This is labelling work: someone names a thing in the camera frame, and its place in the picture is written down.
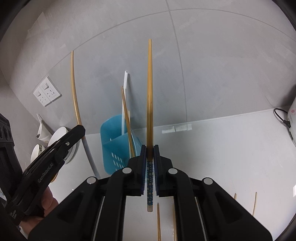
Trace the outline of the left hand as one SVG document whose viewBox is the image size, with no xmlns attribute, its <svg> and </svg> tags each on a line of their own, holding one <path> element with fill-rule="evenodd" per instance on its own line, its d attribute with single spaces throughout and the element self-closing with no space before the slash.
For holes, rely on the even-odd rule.
<svg viewBox="0 0 296 241">
<path fill-rule="evenodd" d="M 58 206 L 58 201 L 53 197 L 49 187 L 47 187 L 38 201 L 37 209 L 31 216 L 20 222 L 21 233 L 28 238 L 30 232 Z"/>
</svg>

